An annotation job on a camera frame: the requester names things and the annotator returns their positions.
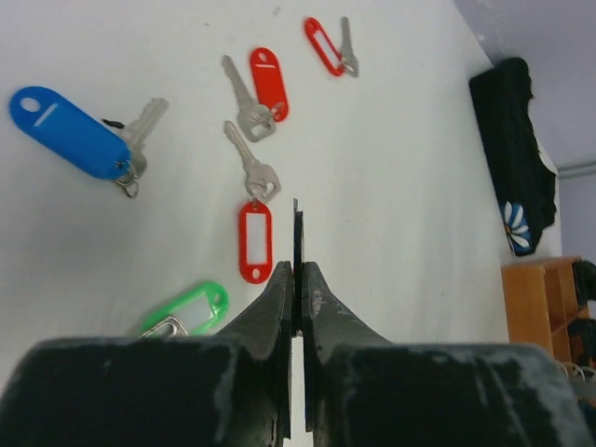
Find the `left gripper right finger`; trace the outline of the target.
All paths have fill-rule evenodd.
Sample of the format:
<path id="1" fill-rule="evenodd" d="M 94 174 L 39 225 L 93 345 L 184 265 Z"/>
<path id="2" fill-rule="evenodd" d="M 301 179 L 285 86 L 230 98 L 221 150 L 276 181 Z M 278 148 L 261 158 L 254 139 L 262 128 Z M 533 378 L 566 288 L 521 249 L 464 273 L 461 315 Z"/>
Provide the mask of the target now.
<path id="1" fill-rule="evenodd" d="M 588 446 L 564 373 L 522 344 L 397 344 L 302 268 L 305 428 L 317 446 Z"/>

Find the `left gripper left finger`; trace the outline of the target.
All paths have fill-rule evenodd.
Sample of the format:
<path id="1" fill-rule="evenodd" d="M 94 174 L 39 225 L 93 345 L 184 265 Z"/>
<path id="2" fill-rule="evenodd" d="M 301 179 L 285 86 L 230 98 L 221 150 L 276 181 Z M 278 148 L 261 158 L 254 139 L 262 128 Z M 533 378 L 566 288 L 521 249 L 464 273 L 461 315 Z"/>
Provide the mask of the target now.
<path id="1" fill-rule="evenodd" d="M 291 265 L 211 336 L 57 338 L 17 364 L 5 446 L 279 446 L 291 434 Z"/>

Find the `metal disc with keyrings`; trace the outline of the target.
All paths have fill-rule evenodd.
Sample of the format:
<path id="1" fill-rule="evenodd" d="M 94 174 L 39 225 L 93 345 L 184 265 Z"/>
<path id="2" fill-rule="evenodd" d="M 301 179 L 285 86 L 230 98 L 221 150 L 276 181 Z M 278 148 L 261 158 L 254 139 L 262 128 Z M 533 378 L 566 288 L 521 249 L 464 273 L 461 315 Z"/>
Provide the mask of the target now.
<path id="1" fill-rule="evenodd" d="M 571 361 L 557 361 L 564 375 L 574 384 L 595 386 L 595 369 L 582 366 Z"/>

